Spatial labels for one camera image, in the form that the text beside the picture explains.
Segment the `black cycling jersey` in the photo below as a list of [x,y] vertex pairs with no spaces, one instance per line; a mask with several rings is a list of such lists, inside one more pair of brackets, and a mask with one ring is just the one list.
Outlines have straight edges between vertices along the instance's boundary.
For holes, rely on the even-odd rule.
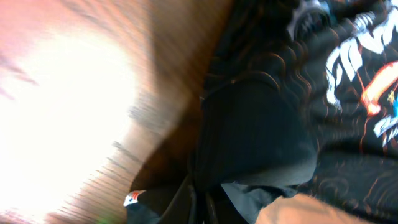
[[397,2],[238,1],[178,184],[128,223],[396,223]]

